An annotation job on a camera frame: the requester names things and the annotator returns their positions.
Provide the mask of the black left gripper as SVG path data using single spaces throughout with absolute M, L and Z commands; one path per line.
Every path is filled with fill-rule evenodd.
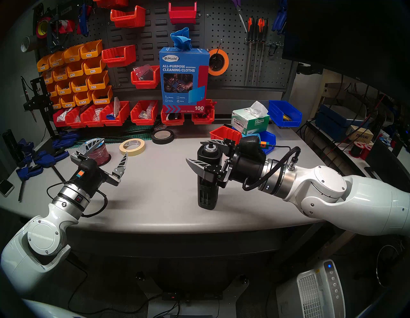
M 90 139 L 76 149 L 76 155 L 70 156 L 71 161 L 78 166 L 70 183 L 87 193 L 89 197 L 93 197 L 103 183 L 118 186 L 120 179 L 125 173 L 127 152 L 111 174 L 102 170 L 94 159 L 89 158 L 89 155 L 96 150 L 96 148 L 102 146 L 104 142 L 105 138 Z

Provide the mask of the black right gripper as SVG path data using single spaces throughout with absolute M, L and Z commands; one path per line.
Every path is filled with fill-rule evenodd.
M 197 159 L 187 158 L 188 166 L 197 174 L 205 175 L 205 180 L 222 185 L 234 180 L 252 184 L 260 179 L 266 161 L 259 139 L 241 139 L 235 144 L 230 139 L 212 139 L 200 142 L 204 149 L 220 149 L 225 155 L 224 163 L 209 164 Z

